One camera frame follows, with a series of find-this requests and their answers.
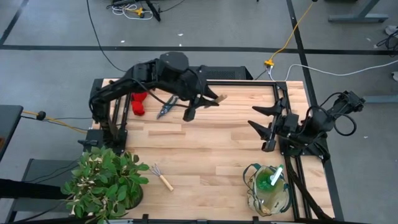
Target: cable connector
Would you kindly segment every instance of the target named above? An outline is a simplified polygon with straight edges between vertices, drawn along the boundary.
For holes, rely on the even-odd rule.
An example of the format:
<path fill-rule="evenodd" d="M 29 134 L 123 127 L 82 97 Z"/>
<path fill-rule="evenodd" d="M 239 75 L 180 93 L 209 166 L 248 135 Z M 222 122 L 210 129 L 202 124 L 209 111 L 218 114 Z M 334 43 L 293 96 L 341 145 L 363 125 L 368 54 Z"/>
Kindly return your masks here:
<path fill-rule="evenodd" d="M 264 65 L 267 65 L 267 67 L 273 67 L 275 64 L 274 64 L 274 62 L 272 61 L 272 59 L 269 59 L 269 60 L 266 60 L 266 61 L 264 62 Z"/>
<path fill-rule="evenodd" d="M 45 118 L 45 115 L 47 115 L 44 111 L 40 111 L 39 113 L 37 113 L 36 115 L 36 120 L 42 121 Z"/>
<path fill-rule="evenodd" d="M 143 8 L 139 8 L 137 10 L 133 10 L 133 12 L 137 13 L 140 18 L 144 18 L 144 10 Z"/>

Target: gray floor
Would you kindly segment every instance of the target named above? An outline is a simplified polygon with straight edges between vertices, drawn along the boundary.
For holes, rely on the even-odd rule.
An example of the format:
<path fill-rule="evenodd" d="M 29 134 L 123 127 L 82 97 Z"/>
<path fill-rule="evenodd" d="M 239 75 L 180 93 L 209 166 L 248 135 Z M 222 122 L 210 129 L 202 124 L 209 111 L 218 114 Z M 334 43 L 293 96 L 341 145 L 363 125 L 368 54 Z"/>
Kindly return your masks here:
<path fill-rule="evenodd" d="M 162 9 L 175 2 L 159 1 Z M 21 1 L 0 1 L 0 31 L 14 16 Z M 90 1 L 92 16 L 103 45 L 184 47 L 281 47 L 292 31 L 285 1 L 187 0 L 162 15 L 159 24 L 131 21 L 107 11 L 108 1 Z M 300 17 L 310 1 L 293 0 Z M 385 38 L 389 24 L 398 24 L 394 9 L 398 2 L 381 1 L 375 12 L 389 13 L 383 24 L 330 24 L 329 14 L 344 14 L 357 4 L 318 1 L 300 25 L 306 49 L 373 50 Z M 16 23 L 7 45 L 92 45 L 84 1 L 30 0 Z M 289 48 L 296 48 L 294 39 Z M 107 52 L 121 69 L 158 57 L 162 52 Z M 271 54 L 242 52 L 186 52 L 192 65 L 245 65 L 253 75 Z M 322 70 L 345 73 L 391 62 L 388 56 L 307 55 L 308 64 Z M 300 63 L 297 54 L 279 54 L 274 59 L 273 76 L 283 79 L 289 65 Z M 353 90 L 363 95 L 398 93 L 398 83 L 389 74 L 391 67 L 367 71 L 350 77 L 333 77 L 311 72 L 318 102 L 330 93 Z M 98 51 L 17 51 L 0 50 L 0 104 L 22 105 L 26 110 L 45 110 L 50 116 L 89 117 L 87 101 L 94 78 L 120 77 Z M 303 80 L 301 68 L 293 68 L 289 80 Z M 398 214 L 398 105 L 366 105 L 353 114 L 358 131 L 351 137 L 332 132 L 328 138 L 333 168 L 345 219 L 365 223 L 397 223 Z M 70 121 L 87 128 L 90 120 Z M 339 121 L 344 131 L 348 122 Z M 84 135 L 69 129 L 22 120 L 0 163 L 0 177 L 20 180 L 30 158 L 76 159 L 81 153 L 78 139 Z M 10 200 L 0 200 L 0 222 L 6 217 Z M 19 218 L 30 213 L 21 213 Z M 66 214 L 49 214 L 59 217 Z"/>

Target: plant pot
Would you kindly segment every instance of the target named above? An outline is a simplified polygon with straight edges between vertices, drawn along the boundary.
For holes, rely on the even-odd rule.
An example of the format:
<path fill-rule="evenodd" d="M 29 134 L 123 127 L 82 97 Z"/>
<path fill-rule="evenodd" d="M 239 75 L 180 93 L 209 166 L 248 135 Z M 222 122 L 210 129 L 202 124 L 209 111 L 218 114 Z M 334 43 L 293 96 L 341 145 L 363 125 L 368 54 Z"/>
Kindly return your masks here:
<path fill-rule="evenodd" d="M 138 187 L 140 189 L 139 196 L 133 200 L 134 205 L 131 208 L 126 208 L 126 210 L 133 209 L 133 208 L 137 207 L 141 203 L 142 198 L 144 197 L 144 191 L 142 190 L 142 187 L 140 185 Z"/>

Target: white cable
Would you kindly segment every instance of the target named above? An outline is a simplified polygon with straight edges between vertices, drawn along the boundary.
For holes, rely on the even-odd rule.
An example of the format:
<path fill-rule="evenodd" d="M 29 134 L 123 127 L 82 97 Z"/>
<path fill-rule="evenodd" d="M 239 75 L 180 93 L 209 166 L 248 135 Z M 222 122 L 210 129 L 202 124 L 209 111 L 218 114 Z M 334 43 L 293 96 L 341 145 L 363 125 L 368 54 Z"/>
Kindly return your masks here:
<path fill-rule="evenodd" d="M 292 69 L 293 66 L 304 67 L 304 68 L 308 68 L 308 69 L 311 69 L 311 70 L 314 70 L 314 71 L 317 71 L 317 72 L 321 72 L 321 73 L 325 73 L 325 74 L 329 74 L 329 75 L 335 75 L 335 76 L 343 77 L 343 76 L 348 76 L 348 75 L 354 75 L 354 74 L 357 74 L 357 73 L 359 73 L 359 72 L 364 72 L 364 71 L 367 71 L 367 70 L 370 70 L 370 69 L 374 69 L 374 68 L 385 67 L 385 66 L 388 66 L 388 65 L 392 65 L 393 63 L 397 63 L 397 62 L 398 62 L 398 60 L 393 61 L 393 62 L 390 62 L 390 63 L 387 63 L 387 64 L 384 64 L 384 65 L 377 65 L 377 66 L 373 66 L 373 67 L 369 67 L 369 68 L 364 68 L 364 69 L 362 69 L 362 70 L 359 70 L 359 71 L 356 71 L 356 72 L 351 72 L 351 73 L 346 73 L 346 74 L 335 74 L 335 73 L 331 73 L 331 72 L 325 72 L 325 71 L 322 71 L 322 70 L 319 70 L 319 69 L 316 69 L 316 68 L 308 67 L 308 66 L 305 66 L 305 65 L 293 64 L 293 65 L 291 65 L 291 66 L 289 67 L 289 69 L 287 70 L 286 78 L 285 78 L 284 81 L 286 82 L 287 79 L 289 78 L 290 69 Z M 269 72 L 268 75 L 269 75 L 269 78 L 270 78 L 272 81 L 275 81 L 275 80 L 273 79 L 273 77 L 272 77 L 271 72 Z"/>
<path fill-rule="evenodd" d="M 138 7 L 135 4 L 128 4 L 126 7 L 114 7 L 114 6 L 112 6 L 112 13 L 117 15 L 117 16 L 124 15 L 128 19 L 136 19 L 136 20 L 150 20 L 150 19 L 152 19 L 154 17 L 154 15 L 153 15 L 153 13 L 151 11 L 143 11 L 143 13 L 146 13 L 146 12 L 150 13 L 151 14 L 150 18 L 129 17 L 126 14 L 126 11 L 128 11 L 126 9 L 136 10 L 136 9 L 138 9 Z"/>

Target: red object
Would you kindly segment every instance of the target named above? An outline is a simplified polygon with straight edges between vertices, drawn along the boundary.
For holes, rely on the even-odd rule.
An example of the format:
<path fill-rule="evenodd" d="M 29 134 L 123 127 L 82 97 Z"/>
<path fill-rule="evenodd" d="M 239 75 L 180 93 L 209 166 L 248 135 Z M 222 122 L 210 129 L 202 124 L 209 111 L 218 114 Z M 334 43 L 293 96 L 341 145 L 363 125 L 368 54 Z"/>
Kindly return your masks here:
<path fill-rule="evenodd" d="M 142 102 L 147 97 L 148 93 L 131 93 L 131 107 L 135 115 L 142 116 L 145 114 L 144 105 Z"/>

